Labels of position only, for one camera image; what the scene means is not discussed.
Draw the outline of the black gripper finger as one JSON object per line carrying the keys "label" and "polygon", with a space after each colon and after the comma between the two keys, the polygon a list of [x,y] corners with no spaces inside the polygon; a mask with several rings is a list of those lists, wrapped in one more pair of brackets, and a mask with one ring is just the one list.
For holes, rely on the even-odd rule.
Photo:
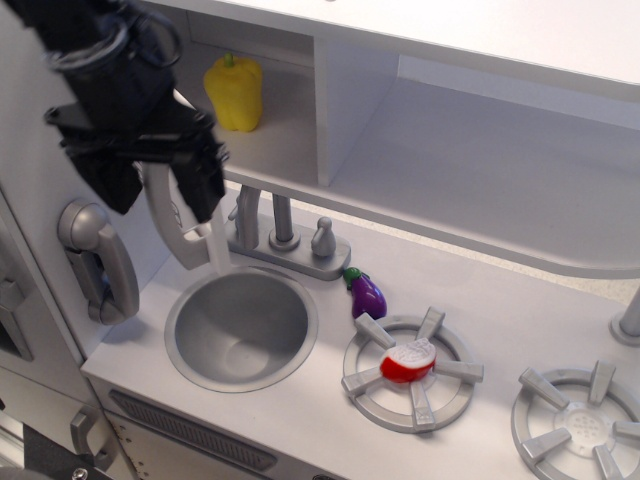
{"label": "black gripper finger", "polygon": [[70,160],[110,209],[121,215],[129,212],[142,191],[138,170],[131,161],[108,150],[76,152]]}
{"label": "black gripper finger", "polygon": [[179,191],[199,223],[208,222],[225,195],[224,172],[218,144],[182,152],[172,160]]}

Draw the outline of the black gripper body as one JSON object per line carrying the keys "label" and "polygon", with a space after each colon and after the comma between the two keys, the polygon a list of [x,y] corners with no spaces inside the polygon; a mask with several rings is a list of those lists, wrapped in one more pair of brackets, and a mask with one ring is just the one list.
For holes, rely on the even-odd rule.
{"label": "black gripper body", "polygon": [[53,51],[45,60],[76,98],[45,114],[68,144],[171,140],[180,149],[211,132],[210,115],[174,98],[175,60],[156,47]]}

